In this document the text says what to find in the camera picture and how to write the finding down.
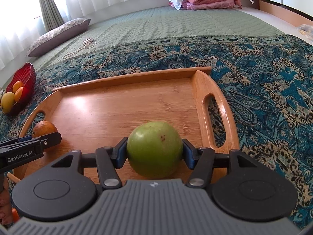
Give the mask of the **person's left hand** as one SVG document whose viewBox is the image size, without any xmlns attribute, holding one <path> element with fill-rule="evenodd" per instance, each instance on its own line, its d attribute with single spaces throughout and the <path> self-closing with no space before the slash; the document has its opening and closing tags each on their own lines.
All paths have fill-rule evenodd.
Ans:
<svg viewBox="0 0 313 235">
<path fill-rule="evenodd" d="M 10 193 L 8 191 L 8 181 L 4 177 L 3 191 L 0 195 L 0 216 L 2 225 L 7 225 L 13 222 L 12 205 L 10 200 Z"/>
</svg>

